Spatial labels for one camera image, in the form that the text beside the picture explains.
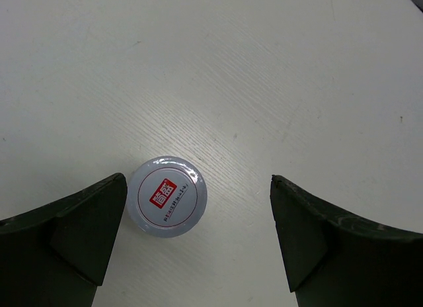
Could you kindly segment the small jar with white lid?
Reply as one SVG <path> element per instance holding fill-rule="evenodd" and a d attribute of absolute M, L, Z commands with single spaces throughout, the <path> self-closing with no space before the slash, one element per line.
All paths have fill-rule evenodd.
<path fill-rule="evenodd" d="M 128 183 L 126 206 L 130 218 L 145 233 L 174 238 L 200 221 L 207 200 L 206 182 L 192 163 L 160 156 L 135 170 Z"/>

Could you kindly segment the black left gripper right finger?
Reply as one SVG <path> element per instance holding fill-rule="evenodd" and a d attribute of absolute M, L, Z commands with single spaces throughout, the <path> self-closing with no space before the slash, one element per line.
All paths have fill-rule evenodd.
<path fill-rule="evenodd" d="M 275 175 L 270 202 L 300 306 L 421 306 L 422 235 L 358 216 Z"/>

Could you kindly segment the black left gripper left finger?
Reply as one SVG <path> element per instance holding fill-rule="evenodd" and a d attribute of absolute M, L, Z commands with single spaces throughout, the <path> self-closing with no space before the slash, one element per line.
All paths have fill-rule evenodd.
<path fill-rule="evenodd" d="M 115 173 L 1 221 L 2 306 L 91 306 L 106 275 L 127 196 Z"/>

